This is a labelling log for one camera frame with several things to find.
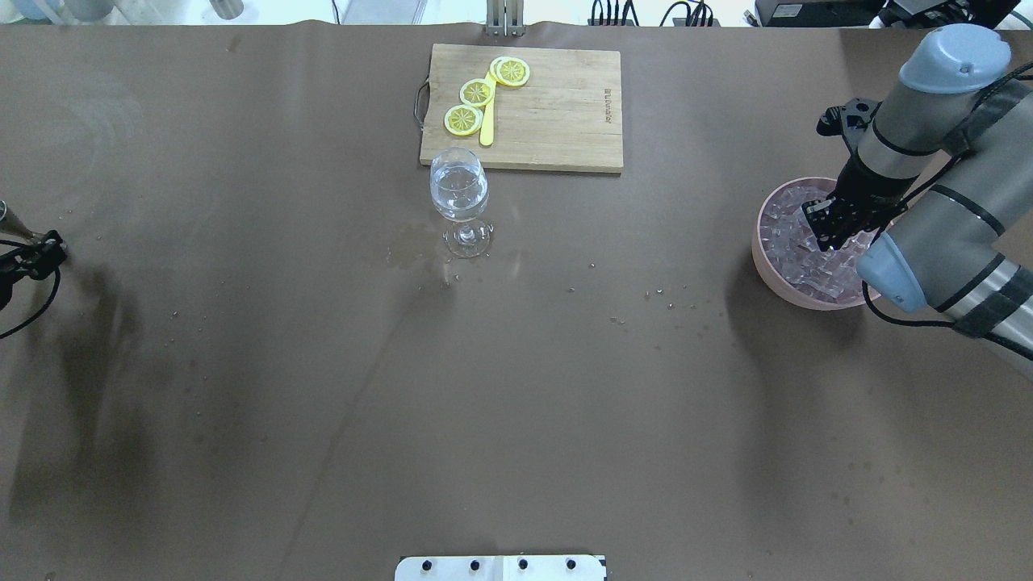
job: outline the metal bracket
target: metal bracket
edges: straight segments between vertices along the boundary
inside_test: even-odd
[[[524,36],[524,0],[488,0],[486,34]]]

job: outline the yellow spoon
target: yellow spoon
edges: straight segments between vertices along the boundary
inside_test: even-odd
[[[491,86],[492,92],[495,92],[496,80],[495,71],[489,68],[488,74],[484,75],[484,80],[488,81],[488,85]],[[491,147],[495,143],[495,98],[488,101],[484,105],[484,119],[480,122],[480,145],[483,147]]]

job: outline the black cable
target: black cable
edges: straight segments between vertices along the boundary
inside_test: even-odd
[[[628,26],[628,10],[631,11],[632,22],[635,23],[635,26],[638,26],[638,12],[635,11],[633,0],[628,0],[624,3],[624,14],[621,17],[621,26]]]
[[[678,6],[685,6],[685,24],[688,25],[689,19],[692,18],[692,6],[689,5],[688,0],[679,0],[667,7],[667,11],[664,12],[663,18],[660,19],[660,26],[663,26],[663,23],[667,22],[667,17],[670,16],[670,11]]]
[[[906,318],[889,316],[888,314],[880,311],[879,307],[875,306],[875,303],[872,302],[872,296],[868,292],[868,283],[864,280],[860,281],[860,294],[865,296],[865,304],[868,305],[869,310],[875,313],[875,316],[885,320],[886,323],[900,325],[901,327],[945,327],[947,329],[953,327],[952,323],[946,320],[908,320]]]
[[[33,320],[36,320],[37,318],[40,317],[40,315],[46,312],[46,309],[50,308],[51,303],[54,302],[54,297],[58,296],[58,286],[60,285],[61,285],[61,270],[54,269],[54,287],[51,288],[51,296],[46,298],[46,302],[43,303],[43,306],[39,307],[39,310],[33,313],[33,315],[30,316],[29,318],[25,319],[25,322],[22,323],[21,325],[3,333],[0,333],[0,339],[6,339],[7,337],[10,337],[14,333],[18,333],[19,331],[25,329],[29,325],[32,325]]]
[[[1004,88],[1004,85],[1011,81],[1012,79],[1018,79],[1020,81],[1029,81],[1028,75],[1023,75],[1024,72],[1033,68],[1033,61],[1030,61],[1020,67],[1012,69],[1011,72],[1005,74],[1004,77],[994,81],[989,87],[982,90],[982,94],[979,95],[979,99],[972,105],[972,111],[975,111],[982,103],[987,102],[987,99],[993,97],[998,91]]]
[[[1019,19],[1020,22],[1022,22],[1023,24],[1028,26],[1031,30],[1033,30],[1033,22],[1030,22],[1028,18],[1020,13],[1018,10],[1012,10],[1011,16],[1015,17],[1016,19]]]

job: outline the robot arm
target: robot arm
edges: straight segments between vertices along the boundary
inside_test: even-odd
[[[949,169],[857,271],[907,312],[930,305],[965,335],[1033,348],[1033,273],[993,248],[1033,208],[1033,96],[1001,79],[1010,57],[996,32],[974,25],[930,33],[870,120],[857,106],[871,101],[855,99],[819,122],[819,132],[843,134],[850,159],[836,189],[805,213],[822,249],[885,227],[932,157],[947,151]]]

